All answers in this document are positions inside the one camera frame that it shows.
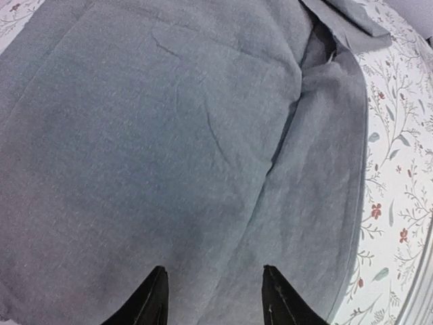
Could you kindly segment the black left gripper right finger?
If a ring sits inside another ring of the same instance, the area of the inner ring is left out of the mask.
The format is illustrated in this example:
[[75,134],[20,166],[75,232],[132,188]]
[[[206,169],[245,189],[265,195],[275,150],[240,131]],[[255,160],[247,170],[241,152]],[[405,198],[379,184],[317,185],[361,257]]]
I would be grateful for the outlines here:
[[327,325],[273,265],[263,270],[264,325]]

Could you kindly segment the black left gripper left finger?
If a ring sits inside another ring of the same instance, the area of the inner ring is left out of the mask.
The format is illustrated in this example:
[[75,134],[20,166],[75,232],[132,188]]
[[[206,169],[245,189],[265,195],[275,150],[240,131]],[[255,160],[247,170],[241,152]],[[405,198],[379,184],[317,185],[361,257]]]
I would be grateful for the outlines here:
[[168,274],[156,266],[124,305],[102,325],[167,325]]

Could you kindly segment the aluminium front rail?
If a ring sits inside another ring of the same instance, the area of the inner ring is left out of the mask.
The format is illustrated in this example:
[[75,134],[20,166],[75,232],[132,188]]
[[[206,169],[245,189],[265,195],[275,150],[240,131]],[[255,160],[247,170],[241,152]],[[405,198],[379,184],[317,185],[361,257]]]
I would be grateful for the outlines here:
[[430,229],[415,280],[396,324],[432,325],[432,294],[432,229]]

